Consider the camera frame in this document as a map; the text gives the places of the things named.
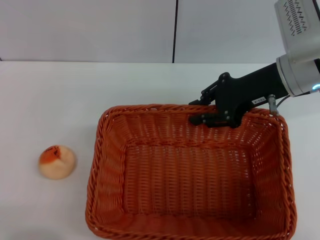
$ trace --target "woven wicker texture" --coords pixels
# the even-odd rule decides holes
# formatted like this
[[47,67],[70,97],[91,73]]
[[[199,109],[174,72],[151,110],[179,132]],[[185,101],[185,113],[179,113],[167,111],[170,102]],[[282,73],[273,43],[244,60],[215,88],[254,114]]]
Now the woven wicker texture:
[[288,240],[296,229],[285,120],[252,109],[242,125],[188,117],[214,106],[117,106],[100,118],[85,219],[140,240]]

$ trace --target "basket rim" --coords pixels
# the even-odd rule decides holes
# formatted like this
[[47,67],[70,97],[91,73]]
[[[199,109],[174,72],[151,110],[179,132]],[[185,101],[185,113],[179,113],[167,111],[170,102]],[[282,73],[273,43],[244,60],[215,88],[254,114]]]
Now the basket rim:
[[[135,231],[123,231],[109,226],[101,225],[97,219],[95,219],[95,207],[97,206],[97,179],[99,179],[98,171],[95,171],[99,167],[100,158],[99,152],[102,144],[102,130],[107,130],[110,127],[110,122],[114,117],[119,115],[131,115],[131,114],[199,114],[199,113],[214,113],[216,111],[215,105],[203,106],[203,105],[185,105],[185,104],[144,104],[144,105],[120,105],[114,106],[106,110],[100,117],[96,130],[96,141],[94,144],[94,156],[92,166],[90,170],[90,176],[87,185],[87,201],[85,208],[85,220],[90,230],[95,234],[105,234],[108,238],[118,239],[129,236],[140,236],[141,238],[175,238],[184,240],[194,239],[208,239],[208,240],[223,240],[226,237],[213,236],[213,237],[196,237],[191,235],[173,235],[163,234],[155,232],[135,232]],[[297,224],[297,211],[295,205],[295,197],[293,190],[293,176],[292,176],[292,161],[290,152],[290,141],[288,134],[288,126],[285,119],[279,116],[270,115],[269,110],[264,108],[253,108],[245,114],[246,117],[267,120],[272,124],[275,124],[278,132],[278,139],[280,141],[281,155],[281,186],[283,188],[283,200],[286,206],[285,217],[285,230],[277,234],[272,235],[249,235],[249,236],[228,236],[229,240],[253,240],[253,239],[290,239],[296,229]]]

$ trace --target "white wall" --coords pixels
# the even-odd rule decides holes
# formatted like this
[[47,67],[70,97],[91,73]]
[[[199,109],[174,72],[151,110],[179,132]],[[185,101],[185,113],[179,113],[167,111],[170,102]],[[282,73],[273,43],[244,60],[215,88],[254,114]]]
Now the white wall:
[[0,0],[0,57],[172,61],[175,0]]
[[276,0],[180,0],[176,63],[272,63],[285,53]]

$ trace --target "white table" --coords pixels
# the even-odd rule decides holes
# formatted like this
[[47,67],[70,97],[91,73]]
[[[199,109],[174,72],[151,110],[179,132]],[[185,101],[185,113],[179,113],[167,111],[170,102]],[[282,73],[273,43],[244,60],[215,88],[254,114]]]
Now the white table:
[[[98,119],[115,105],[187,104],[223,72],[241,77],[265,64],[0,62],[0,239],[96,239],[85,222]],[[320,239],[320,95],[279,108],[291,141],[298,210],[294,240]],[[71,147],[78,165],[43,178],[40,153]]]

